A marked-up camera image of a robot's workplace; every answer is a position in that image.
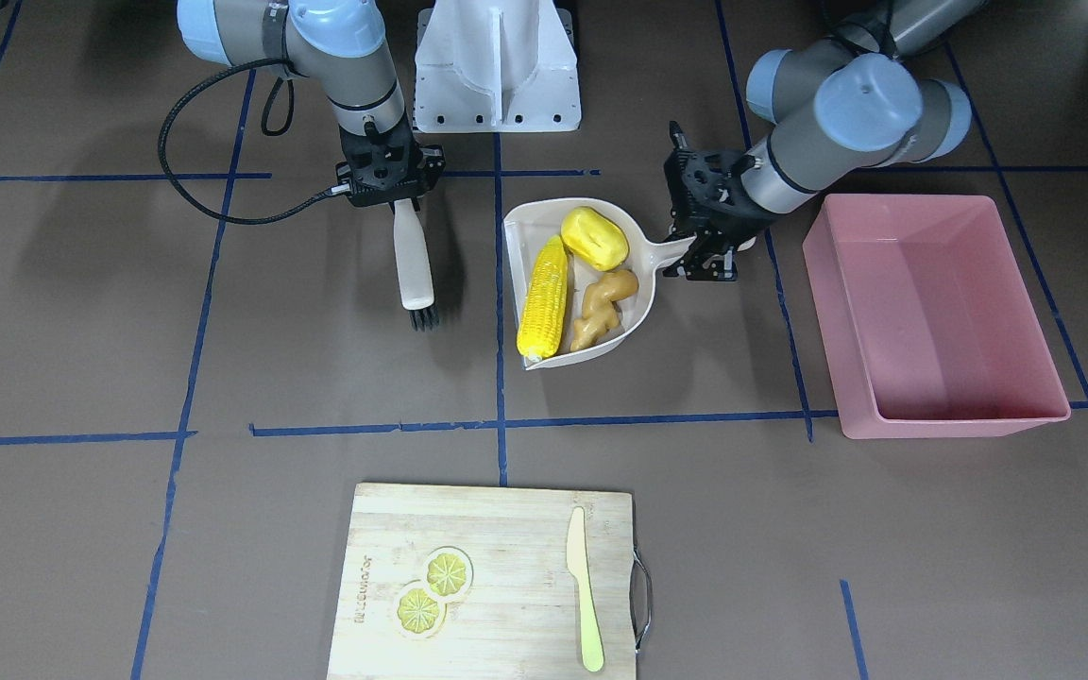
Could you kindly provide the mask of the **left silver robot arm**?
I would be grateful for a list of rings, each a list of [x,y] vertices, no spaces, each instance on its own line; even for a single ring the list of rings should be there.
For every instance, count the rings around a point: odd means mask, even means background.
[[[668,242],[684,254],[662,275],[733,282],[738,251],[846,174],[956,149],[970,129],[970,98],[954,83],[919,81],[904,63],[980,9],[979,1],[879,1],[803,50],[764,53],[744,99],[772,129],[751,149],[695,149],[670,122]]]

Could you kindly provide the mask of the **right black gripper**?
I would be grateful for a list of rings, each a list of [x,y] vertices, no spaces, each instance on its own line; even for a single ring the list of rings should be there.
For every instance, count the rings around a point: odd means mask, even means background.
[[[339,127],[342,151],[353,174],[375,174],[384,169],[388,176],[401,176],[417,164],[417,141],[409,119],[401,119],[390,129],[353,133]]]

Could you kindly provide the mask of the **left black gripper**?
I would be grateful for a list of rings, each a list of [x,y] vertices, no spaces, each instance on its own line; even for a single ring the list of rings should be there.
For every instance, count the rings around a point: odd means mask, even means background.
[[[681,257],[662,267],[662,276],[690,282],[735,282],[737,249],[774,221],[776,212],[765,210],[747,194],[729,194],[728,199],[693,196],[690,226],[696,238]]]

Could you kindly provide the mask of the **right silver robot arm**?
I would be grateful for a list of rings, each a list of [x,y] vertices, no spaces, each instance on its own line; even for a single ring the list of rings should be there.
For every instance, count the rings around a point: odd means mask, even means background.
[[[226,66],[275,58],[280,75],[319,82],[354,176],[387,188],[404,178],[415,138],[374,1],[178,1],[181,38]]]

